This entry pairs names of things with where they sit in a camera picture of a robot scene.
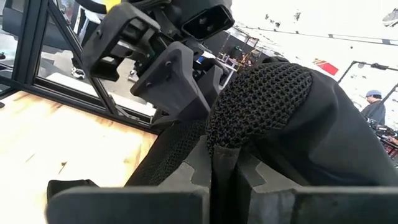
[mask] black mesh fabric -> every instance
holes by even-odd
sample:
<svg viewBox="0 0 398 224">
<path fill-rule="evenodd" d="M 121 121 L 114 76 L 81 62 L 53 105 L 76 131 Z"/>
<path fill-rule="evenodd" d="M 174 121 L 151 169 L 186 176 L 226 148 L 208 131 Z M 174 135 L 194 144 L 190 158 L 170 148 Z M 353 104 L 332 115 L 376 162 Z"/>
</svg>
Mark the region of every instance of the black mesh fabric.
<svg viewBox="0 0 398 224">
<path fill-rule="evenodd" d="M 243 146 L 283 129 L 305 101 L 311 70 L 288 62 L 265 63 L 241 72 L 214 103 L 207 124 L 208 149 Z"/>
<path fill-rule="evenodd" d="M 126 185 L 159 185 L 179 167 L 204 134 L 205 121 L 179 123 L 166 129 Z"/>
</svg>

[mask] metal rack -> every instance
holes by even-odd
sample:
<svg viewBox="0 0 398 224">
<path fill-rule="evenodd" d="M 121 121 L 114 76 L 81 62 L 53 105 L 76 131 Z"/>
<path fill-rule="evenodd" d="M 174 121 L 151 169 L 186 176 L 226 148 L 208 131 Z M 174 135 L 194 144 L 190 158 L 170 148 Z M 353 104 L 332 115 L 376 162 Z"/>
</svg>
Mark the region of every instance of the metal rack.
<svg viewBox="0 0 398 224">
<path fill-rule="evenodd" d="M 12 78 L 0 76 L 0 83 L 13 90 L 26 91 L 150 133 L 158 133 L 158 130 L 151 128 L 151 116 L 117 105 L 100 80 L 92 77 L 88 71 L 85 71 L 86 76 L 98 97 L 37 76 L 49 17 L 81 64 L 82 46 L 55 3 L 52 0 L 26 0 L 16 58 L 11 68 Z"/>
</svg>

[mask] black jacket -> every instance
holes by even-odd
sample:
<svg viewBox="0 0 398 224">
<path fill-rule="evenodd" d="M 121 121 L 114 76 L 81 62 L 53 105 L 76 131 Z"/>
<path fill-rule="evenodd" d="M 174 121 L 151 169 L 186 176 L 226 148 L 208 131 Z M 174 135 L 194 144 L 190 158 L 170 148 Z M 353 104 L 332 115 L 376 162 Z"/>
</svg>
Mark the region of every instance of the black jacket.
<svg viewBox="0 0 398 224">
<path fill-rule="evenodd" d="M 380 125 L 385 125 L 386 123 L 384 119 L 386 116 L 386 107 L 381 101 L 367 105 L 361 113 L 363 116 L 375 120 Z"/>
</svg>

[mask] wooden tabletop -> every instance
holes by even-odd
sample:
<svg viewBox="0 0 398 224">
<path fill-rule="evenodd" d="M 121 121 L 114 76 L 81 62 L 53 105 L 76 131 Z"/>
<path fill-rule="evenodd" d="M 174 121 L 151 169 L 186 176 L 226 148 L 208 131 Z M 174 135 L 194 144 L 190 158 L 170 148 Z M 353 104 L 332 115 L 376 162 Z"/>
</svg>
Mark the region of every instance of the wooden tabletop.
<svg viewBox="0 0 398 224">
<path fill-rule="evenodd" d="M 0 223 L 45 224 L 51 179 L 122 187 L 153 134 L 23 91 L 0 109 Z"/>
</svg>

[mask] black strap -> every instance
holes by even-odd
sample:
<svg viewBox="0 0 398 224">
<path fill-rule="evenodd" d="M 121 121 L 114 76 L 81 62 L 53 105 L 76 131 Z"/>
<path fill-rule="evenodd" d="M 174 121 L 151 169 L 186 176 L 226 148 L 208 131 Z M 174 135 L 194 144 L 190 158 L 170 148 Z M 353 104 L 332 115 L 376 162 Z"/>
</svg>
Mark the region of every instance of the black strap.
<svg viewBox="0 0 398 224">
<path fill-rule="evenodd" d="M 213 223 L 225 223 L 228 217 L 228 192 L 231 176 L 241 148 L 229 149 L 215 146 L 212 159 L 211 219 Z"/>
</svg>

